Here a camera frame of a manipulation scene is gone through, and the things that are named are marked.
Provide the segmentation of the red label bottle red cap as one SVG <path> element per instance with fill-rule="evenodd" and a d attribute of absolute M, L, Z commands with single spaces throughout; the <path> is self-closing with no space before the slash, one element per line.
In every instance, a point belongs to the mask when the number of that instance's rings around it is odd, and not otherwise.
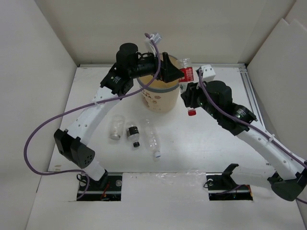
<path fill-rule="evenodd" d="M 180 70 L 184 73 L 184 77 L 179 79 L 180 93 L 184 93 L 187 89 L 188 83 L 194 81 L 193 68 L 189 58 L 178 60 Z"/>

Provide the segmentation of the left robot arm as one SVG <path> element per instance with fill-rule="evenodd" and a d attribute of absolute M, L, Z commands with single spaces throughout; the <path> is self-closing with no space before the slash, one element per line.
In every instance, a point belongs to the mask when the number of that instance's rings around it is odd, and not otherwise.
<path fill-rule="evenodd" d="M 95 129 L 107 113 L 133 87 L 134 79 L 153 75 L 165 83 L 184 76 L 170 60 L 166 52 L 152 51 L 141 54 L 133 43 L 119 47 L 116 62 L 100 83 L 91 105 L 64 131 L 58 129 L 54 139 L 59 153 L 90 177 L 90 184 L 102 190 L 107 184 L 107 171 L 100 165 L 95 152 L 87 144 Z"/>

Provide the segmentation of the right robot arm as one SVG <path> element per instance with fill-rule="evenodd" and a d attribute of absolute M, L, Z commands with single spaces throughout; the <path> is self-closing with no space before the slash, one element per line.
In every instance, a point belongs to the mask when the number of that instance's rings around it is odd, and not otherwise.
<path fill-rule="evenodd" d="M 281 144 L 246 107 L 233 102 L 232 90 L 224 82 L 188 83 L 181 93 L 186 108 L 202 108 L 219 126 L 250 145 L 275 170 L 267 178 L 269 187 L 280 198 L 294 201 L 307 185 L 307 162 Z"/>

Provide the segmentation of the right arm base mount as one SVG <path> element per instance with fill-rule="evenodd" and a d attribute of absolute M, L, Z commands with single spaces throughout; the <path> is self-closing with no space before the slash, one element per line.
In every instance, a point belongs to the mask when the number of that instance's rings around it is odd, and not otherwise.
<path fill-rule="evenodd" d="M 210 201 L 253 201 L 250 185 L 236 184 L 231 175 L 239 164 L 231 163 L 223 172 L 207 172 L 203 188 Z"/>

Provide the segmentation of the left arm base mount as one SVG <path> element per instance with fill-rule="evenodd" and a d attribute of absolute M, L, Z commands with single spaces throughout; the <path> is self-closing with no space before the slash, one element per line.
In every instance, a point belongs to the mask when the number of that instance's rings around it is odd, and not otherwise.
<path fill-rule="evenodd" d="M 79 187 L 76 200 L 105 202 L 121 201 L 122 176 L 122 173 L 110 173 L 102 188 L 94 184 L 91 180 L 85 194 L 81 198 L 78 198 L 86 189 L 87 178 L 85 175 L 77 174 Z"/>

